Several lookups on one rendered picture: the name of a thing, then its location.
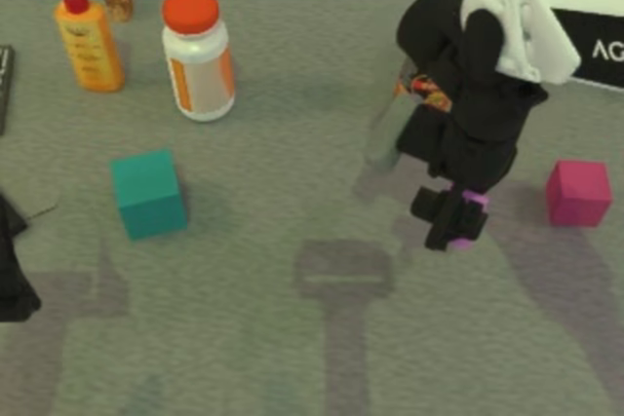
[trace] teal cube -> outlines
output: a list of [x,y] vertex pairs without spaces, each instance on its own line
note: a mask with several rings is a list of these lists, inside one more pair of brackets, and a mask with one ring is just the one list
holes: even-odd
[[110,164],[117,208],[132,240],[184,229],[186,210],[169,150]]

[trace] table surface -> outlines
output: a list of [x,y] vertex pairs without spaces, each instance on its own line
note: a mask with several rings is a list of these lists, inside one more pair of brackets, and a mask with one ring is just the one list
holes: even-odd
[[[324,401],[349,416],[624,411],[622,206],[600,228],[554,229],[543,195],[570,158],[607,163],[619,198],[621,95],[552,89],[480,241],[431,252],[408,206],[441,183],[413,160],[382,175],[362,158],[411,0],[222,0],[239,92],[212,124],[174,106],[160,0],[114,25],[128,72],[114,95],[75,85],[55,2],[0,0],[0,42],[18,61],[0,186],[18,206],[60,194],[17,240],[44,309],[0,326],[1,415],[332,414]],[[190,225],[132,243],[108,164],[164,147]],[[391,290],[304,296],[298,265],[323,261],[386,262]]]

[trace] yellow lotion bottle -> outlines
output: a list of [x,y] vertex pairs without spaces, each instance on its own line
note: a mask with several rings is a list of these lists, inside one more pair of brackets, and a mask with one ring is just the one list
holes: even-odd
[[55,20],[78,83],[92,92],[120,90],[124,70],[104,7],[89,0],[62,0]]

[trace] purple cube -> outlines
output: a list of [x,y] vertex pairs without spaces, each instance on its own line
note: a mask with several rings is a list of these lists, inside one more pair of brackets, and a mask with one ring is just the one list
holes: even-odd
[[559,160],[546,185],[546,200],[552,225],[598,226],[613,201],[606,165]]

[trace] black banner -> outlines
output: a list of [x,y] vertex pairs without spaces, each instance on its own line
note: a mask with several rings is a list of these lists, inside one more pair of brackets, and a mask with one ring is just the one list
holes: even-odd
[[624,90],[624,18],[553,10],[581,55],[574,78]]

